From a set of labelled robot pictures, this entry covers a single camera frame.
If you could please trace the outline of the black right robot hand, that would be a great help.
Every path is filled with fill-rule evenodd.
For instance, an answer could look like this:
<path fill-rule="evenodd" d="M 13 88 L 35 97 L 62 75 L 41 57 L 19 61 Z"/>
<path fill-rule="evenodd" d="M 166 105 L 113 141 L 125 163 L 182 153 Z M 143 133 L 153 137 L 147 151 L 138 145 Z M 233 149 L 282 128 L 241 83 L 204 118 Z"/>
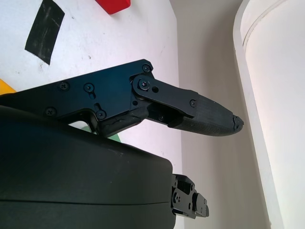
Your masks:
<path fill-rule="evenodd" d="M 110 137 L 145 119 L 227 136 L 243 120 L 152 71 L 143 59 L 0 97 L 1 228 L 172 229 L 209 216 L 169 160 Z"/>

